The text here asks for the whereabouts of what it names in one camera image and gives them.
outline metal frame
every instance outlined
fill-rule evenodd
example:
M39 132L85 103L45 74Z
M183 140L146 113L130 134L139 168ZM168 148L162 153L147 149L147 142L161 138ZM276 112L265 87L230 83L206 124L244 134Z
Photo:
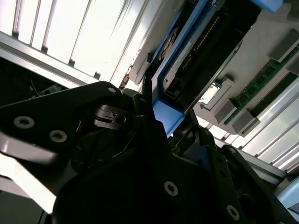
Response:
M70 62L73 60L74 52L75 52L75 47L76 47L76 44L78 43L78 38L79 38L79 36L80 36L80 33L82 32L82 28L83 28L84 22L85 22L85 20L86 20L88 11L90 10L91 3L92 3L92 0L89 0L88 3L87 3L86 11L85 11L85 13L84 13L83 20L82 20L82 23L81 23L79 32L78 32L77 37L76 37L76 41L75 41L73 50L71 51Z
M42 0L38 0L38 3L37 3L36 17L35 17L35 19L34 19L34 25L33 25L33 29L32 29L31 38L30 38L30 45L32 45L33 38L34 38L34 33L35 33L35 31L36 31L36 23L37 23L38 15L39 15L39 13L40 13L41 1L42 1Z
M215 143L218 147L227 145L226 142L223 142L217 138L214 138ZM278 169L277 167L270 165L257 157L254 157L242 150L238 150L242 157L248 162L248 164L253 168L257 175L263 180L272 183L274 185L280 184L287 176L288 173Z
M299 81L289 86L259 117L261 123L245 138L238 137L234 140L232 145L241 146L243 151L251 155L257 154L260 159L273 162L276 167L290 160L298 152L298 142L293 141L292 137L298 131L299 118L295 113L299 106L298 86ZM297 165L292 167L295 163L296 160L292 160L283 169L296 171Z
M20 17L20 9L21 9L22 0L16 0L15 11L14 11L14 25L12 36L18 36L18 24Z
M0 32L0 56L68 88L98 80Z
M124 47L124 50L120 56L120 60L115 67L114 74L112 75L110 82L115 86L120 86L123 77L120 78L121 74L125 74L127 71L127 67L125 67L126 62L123 62L124 58L128 57L128 54L130 54L131 49L133 45L135 44L135 34L137 33L143 33L143 38L141 40L140 46L138 47L138 53L133 57L132 62L136 61L137 55L141 55L141 51L143 50L143 47L146 45L152 45L155 40L149 39L149 37L152 37L154 34L154 30L160 27L166 27L163 24L159 24L157 21L162 17L162 14L171 16L171 13L173 11L171 10L171 4L169 3L170 0L159 0L159 1L150 1L147 0L143 5L143 10L141 11L139 17L136 20L136 23L134 25L134 28L132 29L132 33L130 34L128 41Z

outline white panel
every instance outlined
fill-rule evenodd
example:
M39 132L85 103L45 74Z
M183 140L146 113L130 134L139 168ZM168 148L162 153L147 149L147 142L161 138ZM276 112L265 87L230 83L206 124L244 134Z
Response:
M210 124L209 122L207 122L206 120L203 120L199 116L196 116L196 118L197 118L199 125L202 127L207 127Z
M218 146L219 148L222 148L225 145L225 142L223 142L217 138L214 138L214 140L215 140L216 146Z
M279 156L285 152L288 152L298 143L299 125L297 124L288 133L281 136L271 147L263 152L258 158L267 162L276 162L279 160Z
M131 1L132 6L126 12L125 17L121 21L120 24L117 24L117 28L113 31L111 38L109 40L109 44L103 49L104 60L102 60L98 64L97 71L104 75L104 80L110 80L119 60L121 59L121 55L128 44L128 39L130 35L135 32L135 24L136 20L140 16L145 0L134 0Z
M84 85L98 81L1 32L0 56L69 88L78 86L77 83Z
M123 3L124 0L92 2L72 56L75 68L91 76L97 70L100 71L99 64L105 62L107 55L111 54L113 49L109 41ZM120 42L126 40L125 36L119 36ZM100 74L100 80L110 80L105 72L100 71Z
M137 91L138 85L136 85L132 80L129 79L129 81L128 81L127 85L126 85L126 88Z
M22 190L41 206L48 214L52 213L56 196L27 171L17 160L0 154L0 175L13 180Z
M134 36L124 52L120 64L113 74L111 79L111 83L113 85L118 87L121 84L128 67L132 65L134 60L137 58L138 52L142 49L150 31L156 23L155 18L158 17L158 10L163 8L162 3L162 0L149 0L147 3Z
M16 0L0 0L0 31L12 34Z
M242 136L239 136L238 138L236 138L236 140L233 141L232 146L235 148L239 148L243 142L244 138Z
M26 44L30 44L33 33L38 0L22 0L18 19L19 37L18 39Z
M285 168L287 168L287 166L290 166L290 162L293 161L293 158L296 157L296 154L298 152L299 152L299 145L296 145L288 153L286 153L279 160L277 160L273 165L275 167L278 167L279 169L285 169Z
M42 49L53 0L41 0L33 35L32 47Z
M238 138L237 134L231 134L225 139L225 142L228 144L232 144L233 141L236 140L236 138Z
M281 170L286 170L288 167L290 167L290 164L293 162L297 162L299 157L299 152L297 152L295 155L293 155L290 159L285 161L283 164L281 164L278 168Z
M209 128L209 131L212 133L212 135L218 139L222 139L227 132L222 130L221 128L213 125L211 128Z
M48 55L68 63L86 11L88 0L58 0L46 40Z
M243 151L252 155L261 154L277 141L293 124L297 123L299 99L283 111L271 124L264 128Z
M294 100L299 97L299 82L294 81L287 90L284 91L280 97L276 98L276 100L268 106L262 114L258 116L258 119L261 123L255 127L246 137L238 137L235 141L238 147L242 146L245 147L249 142L255 141L255 137L272 121L274 121L280 113L284 111ZM255 151L251 151L249 148L247 149L247 153L251 155L255 155Z

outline green circuit board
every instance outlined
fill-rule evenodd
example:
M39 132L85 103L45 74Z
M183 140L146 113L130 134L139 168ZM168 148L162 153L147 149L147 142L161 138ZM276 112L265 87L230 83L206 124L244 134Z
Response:
M268 94L265 96L250 113L257 117L268 105L270 105L289 85L297 79L297 75L289 72Z
M224 122L224 124L229 124L230 121L268 84L269 81L277 75L277 73L294 57L298 51L299 45L297 45L280 63L270 59L253 78L253 80L244 88L244 90L233 100L233 104L237 107L237 109Z

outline cable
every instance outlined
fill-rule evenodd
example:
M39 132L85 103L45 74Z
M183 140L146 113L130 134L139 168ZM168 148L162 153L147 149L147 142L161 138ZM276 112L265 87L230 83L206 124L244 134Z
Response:
M36 90L35 86L33 85L32 79L30 79L31 82L31 86L34 89L34 92L36 92L37 96L40 96L40 94L38 93L38 91Z
M53 83L55 83L55 82L53 82L53 81L51 81L51 80L49 80L47 78L43 78L43 77L42 77L42 79L44 79L44 80L41 80L41 78L40 78L41 76L40 75L36 75L35 73L33 73L31 71L26 71L23 74L26 75L28 79L31 78L31 79L34 80L34 82L38 82L38 83L41 83L43 85L50 86L50 85L53 85Z
M42 220L42 217L43 217L43 213L44 213L45 211L43 210L42 211L42 213L41 213L41 216L39 217L39 220L38 220L38 223L37 224L40 224L41 223L41 220Z

